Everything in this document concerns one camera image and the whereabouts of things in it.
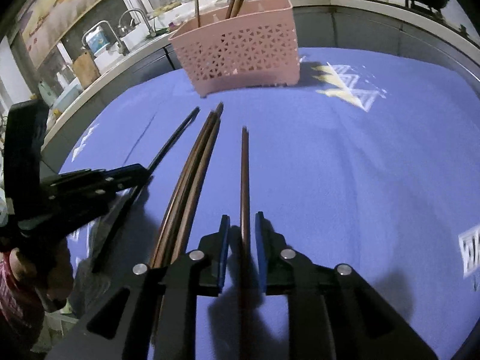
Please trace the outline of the person's left hand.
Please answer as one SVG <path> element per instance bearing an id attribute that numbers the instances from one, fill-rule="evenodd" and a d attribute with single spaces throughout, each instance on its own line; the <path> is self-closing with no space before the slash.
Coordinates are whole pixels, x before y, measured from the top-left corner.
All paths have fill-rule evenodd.
<path id="1" fill-rule="evenodd" d="M 32 289 L 46 312 L 66 306 L 74 285 L 66 237 L 49 244 L 14 248 L 9 263 L 19 286 Z"/>

